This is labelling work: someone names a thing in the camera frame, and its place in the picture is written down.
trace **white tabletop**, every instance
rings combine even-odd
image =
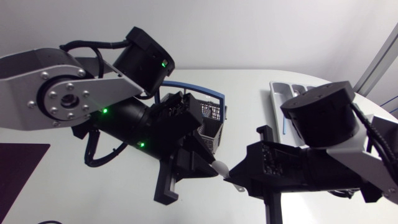
[[[259,141],[258,126],[275,128],[270,81],[309,85],[327,82],[278,70],[176,70],[167,80],[225,94],[227,120],[215,157],[230,169],[244,159],[248,144]],[[169,90],[162,88],[162,93]],[[365,114],[396,120],[361,96],[354,101]],[[86,139],[73,137],[70,128],[33,132],[0,129],[0,141],[51,144],[5,224],[45,220],[63,224],[265,223],[263,201],[249,197],[247,192],[239,193],[220,176],[180,181],[175,189],[179,200],[171,205],[153,201],[159,162],[132,147],[109,164],[93,169],[83,163]],[[119,143],[102,134],[97,156],[109,153]],[[397,212],[398,206],[384,198],[364,203],[360,193],[351,200],[327,192],[282,194],[284,223],[396,223]]]

